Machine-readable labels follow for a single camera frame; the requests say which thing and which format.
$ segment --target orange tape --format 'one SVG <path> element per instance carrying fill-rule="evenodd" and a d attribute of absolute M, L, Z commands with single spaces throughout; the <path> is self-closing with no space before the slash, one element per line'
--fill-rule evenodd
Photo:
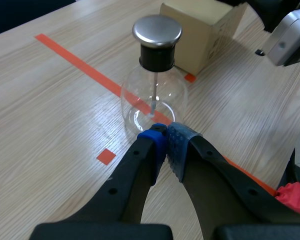
<path fill-rule="evenodd" d="M 188 73 L 187 75 L 184 76 L 184 79 L 187 80 L 189 83 L 193 83 L 197 78 L 191 73 Z"/>
<path fill-rule="evenodd" d="M 243 172 L 244 174 L 246 174 L 248 177 L 250 177 L 251 179 L 253 179 L 257 184 L 259 184 L 264 190 L 266 190 L 270 195 L 274 196 L 276 193 L 276 190 L 274 190 L 272 187 L 270 187 L 269 185 L 265 184 L 263 181 L 259 180 L 258 178 L 256 178 L 255 176 L 251 175 L 249 172 L 247 172 L 246 170 L 244 170 L 243 168 L 241 168 L 240 166 L 238 166 L 237 164 L 235 164 L 233 161 L 231 161 L 230 159 L 226 158 L 225 156 L 223 156 L 224 159 L 231 164 L 232 166 L 236 167 L 237 169 L 239 169 L 241 172 Z"/>
<path fill-rule="evenodd" d="M 77 56 L 75 56 L 74 54 L 72 54 L 71 52 L 66 50 L 64 47 L 57 44 L 55 41 L 53 41 L 51 38 L 47 37 L 46 35 L 39 34 L 39 35 L 35 36 L 35 38 L 38 41 L 40 41 L 41 43 L 43 43 L 44 45 L 46 45 L 48 48 L 53 50 L 56 54 L 63 57 L 69 63 L 76 66 L 78 69 L 80 69 L 82 72 L 87 74 L 89 77 L 91 77 L 97 83 L 101 84 L 106 89 L 108 89 L 110 92 L 112 92 L 113 94 L 120 97 L 120 95 L 121 95 L 121 86 L 119 86 L 117 83 L 115 83 L 114 81 L 112 81 L 111 79 L 109 79 L 108 77 L 103 75 L 102 73 L 95 70 L 92 66 L 90 66 L 87 63 L 85 63 L 84 61 L 82 61 L 80 58 L 78 58 Z M 188 80 L 190 83 L 193 83 L 196 80 L 196 77 L 193 76 L 190 73 L 188 73 L 184 78 L 186 80 Z M 151 112 L 150 106 L 148 104 L 146 104 L 139 97 L 133 95 L 132 93 L 126 91 L 124 93 L 124 97 L 127 99 L 127 101 L 132 106 L 134 106 L 136 109 L 139 109 L 144 115 L 147 115 Z M 161 112 L 158 112 L 158 111 L 155 111 L 154 117 L 152 118 L 152 120 L 155 123 L 162 123 L 162 124 L 165 124 L 165 125 L 169 125 L 172 122 L 168 117 L 166 117 L 164 114 L 162 114 Z M 105 149 L 97 157 L 97 159 L 99 159 L 101 157 L 101 159 L 103 159 L 103 160 L 100 160 L 100 159 L 99 160 L 101 162 L 103 162 L 104 164 L 108 165 L 115 156 L 116 155 L 114 153 L 112 153 L 111 151 Z M 245 173 L 250 178 L 252 178 L 255 182 L 257 182 L 261 187 L 263 187 L 268 193 L 270 193 L 271 195 L 274 196 L 276 191 L 273 188 L 271 188 L 267 184 L 263 183 L 262 181 L 260 181 L 259 179 L 257 179 L 256 177 L 254 177 L 253 175 L 248 173 L 246 170 L 244 170 L 243 168 L 236 165 L 234 162 L 227 159 L 226 157 L 225 157 L 225 159 L 228 161 L 229 164 L 231 164 L 234 167 L 236 167 L 237 169 L 241 170 L 243 173 Z"/>
<path fill-rule="evenodd" d="M 48 48 L 50 48 L 52 51 L 54 51 L 56 54 L 63 57 L 69 63 L 71 63 L 78 69 L 80 69 L 85 74 L 87 74 L 90 78 L 95 80 L 97 83 L 101 84 L 110 92 L 120 97 L 121 86 L 119 86 L 117 83 L 112 81 L 110 78 L 98 72 L 92 66 L 82 61 L 80 58 L 78 58 L 77 56 L 75 56 L 74 54 L 66 50 L 64 47 L 62 47 L 61 45 L 59 45 L 58 43 L 56 43 L 46 35 L 39 34 L 35 36 L 35 38 L 41 43 L 43 43 L 44 45 L 46 45 Z M 125 92 L 124 97 L 132 106 L 139 109 L 144 115 L 147 115 L 151 112 L 150 106 L 146 104 L 141 98 L 133 95 L 128 91 Z M 165 125 L 169 125 L 172 122 L 168 117 L 166 117 L 164 114 L 158 111 L 154 112 L 154 117 L 152 118 L 152 120 L 155 123 L 161 123 Z"/>
<path fill-rule="evenodd" d="M 111 163 L 111 161 L 115 158 L 115 154 L 108 150 L 107 148 L 105 148 L 100 154 L 99 156 L 96 157 L 96 159 L 98 159 L 100 162 L 102 162 L 104 165 L 108 165 L 109 163 Z"/>

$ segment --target glass bottle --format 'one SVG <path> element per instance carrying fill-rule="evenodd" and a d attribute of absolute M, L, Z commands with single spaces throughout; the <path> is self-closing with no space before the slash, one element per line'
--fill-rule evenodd
<path fill-rule="evenodd" d="M 137 67 L 121 89 L 121 111 L 126 127 L 138 134 L 155 123 L 183 122 L 188 90 L 174 67 L 175 45 L 181 25 L 172 18 L 151 15 L 139 19 L 132 34 L 141 44 Z"/>

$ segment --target cardboard box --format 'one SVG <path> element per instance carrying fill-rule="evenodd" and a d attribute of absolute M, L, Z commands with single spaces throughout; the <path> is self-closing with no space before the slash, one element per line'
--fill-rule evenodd
<path fill-rule="evenodd" d="M 232 39 L 247 4 L 232 7 L 216 0 L 167 0 L 160 14 L 182 25 L 175 46 L 175 65 L 197 75 Z"/>

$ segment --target blue gripper pad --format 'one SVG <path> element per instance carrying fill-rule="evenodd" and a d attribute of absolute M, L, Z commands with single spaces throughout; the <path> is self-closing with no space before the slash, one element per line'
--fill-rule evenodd
<path fill-rule="evenodd" d="M 180 183 L 184 177 L 188 143 L 195 136 L 202 135 L 181 123 L 172 122 L 168 126 L 167 157 Z"/>

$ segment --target red object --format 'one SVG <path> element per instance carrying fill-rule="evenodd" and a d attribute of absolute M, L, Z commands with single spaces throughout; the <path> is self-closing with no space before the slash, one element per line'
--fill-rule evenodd
<path fill-rule="evenodd" d="M 191 73 L 188 73 L 187 75 L 185 75 L 184 79 L 187 80 L 189 83 L 193 83 L 197 78 Z"/>
<path fill-rule="evenodd" d="M 279 187 L 275 196 L 278 201 L 300 213 L 300 182 Z"/>
<path fill-rule="evenodd" d="M 109 151 L 107 148 L 105 148 L 99 156 L 96 157 L 100 162 L 102 162 L 104 165 L 108 165 L 111 163 L 111 161 L 115 158 L 115 154 L 112 151 Z"/>

